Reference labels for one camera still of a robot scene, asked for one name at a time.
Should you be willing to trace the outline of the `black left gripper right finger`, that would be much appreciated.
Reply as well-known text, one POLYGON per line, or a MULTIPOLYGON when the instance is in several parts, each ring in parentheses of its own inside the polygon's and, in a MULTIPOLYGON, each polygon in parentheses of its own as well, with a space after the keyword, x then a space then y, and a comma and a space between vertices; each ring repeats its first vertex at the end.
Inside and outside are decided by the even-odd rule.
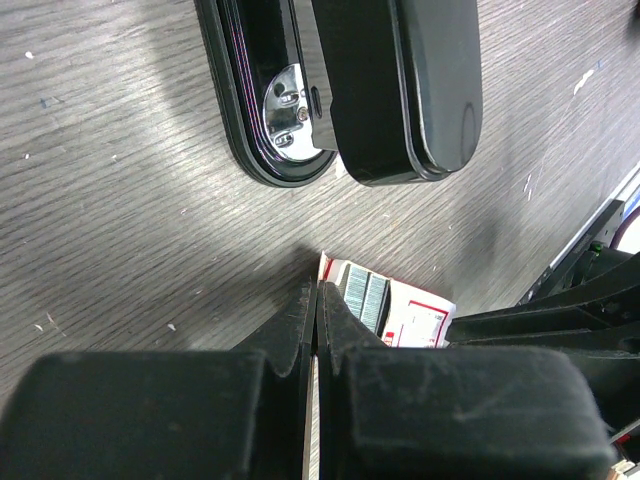
POLYGON ((338 288, 322 281, 316 305, 319 363, 320 477, 383 479, 381 433, 357 438, 391 405, 389 375, 380 370, 390 349, 349 310, 338 288))

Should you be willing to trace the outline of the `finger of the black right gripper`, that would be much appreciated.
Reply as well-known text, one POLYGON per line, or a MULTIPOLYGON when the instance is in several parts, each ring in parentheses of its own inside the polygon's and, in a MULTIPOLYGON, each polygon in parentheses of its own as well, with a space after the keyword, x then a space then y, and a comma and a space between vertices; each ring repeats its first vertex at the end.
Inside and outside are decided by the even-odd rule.
POLYGON ((446 340, 451 345, 637 351, 639 256, 556 295, 456 318, 446 340))

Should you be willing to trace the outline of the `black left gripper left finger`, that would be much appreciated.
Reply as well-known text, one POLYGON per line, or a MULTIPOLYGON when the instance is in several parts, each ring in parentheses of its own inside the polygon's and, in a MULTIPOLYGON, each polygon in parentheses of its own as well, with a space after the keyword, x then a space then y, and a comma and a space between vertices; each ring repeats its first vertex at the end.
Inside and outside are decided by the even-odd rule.
POLYGON ((302 283, 234 348, 265 359, 254 414, 252 479, 309 477, 316 300, 316 283, 302 283))

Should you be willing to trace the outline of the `red white staple box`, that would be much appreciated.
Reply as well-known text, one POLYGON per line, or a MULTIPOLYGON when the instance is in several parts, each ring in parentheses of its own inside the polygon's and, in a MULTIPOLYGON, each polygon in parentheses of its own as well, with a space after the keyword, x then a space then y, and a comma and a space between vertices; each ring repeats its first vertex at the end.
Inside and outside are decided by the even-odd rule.
MULTIPOLYGON (((322 254, 318 278, 334 284, 339 291, 338 283, 348 263, 358 265, 322 254)), ((382 276, 390 280, 389 310, 382 335, 376 336, 390 347, 447 347, 446 334, 456 314, 456 305, 429 291, 382 276)))

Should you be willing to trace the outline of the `black stapler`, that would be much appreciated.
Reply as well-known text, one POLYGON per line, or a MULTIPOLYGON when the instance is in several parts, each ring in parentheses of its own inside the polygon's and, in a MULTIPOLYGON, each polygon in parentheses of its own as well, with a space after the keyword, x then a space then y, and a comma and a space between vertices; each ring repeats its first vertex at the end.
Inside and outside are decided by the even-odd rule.
POLYGON ((483 93, 473 1, 200 1, 231 151, 297 188, 335 159, 368 185, 436 182, 477 148, 483 93))

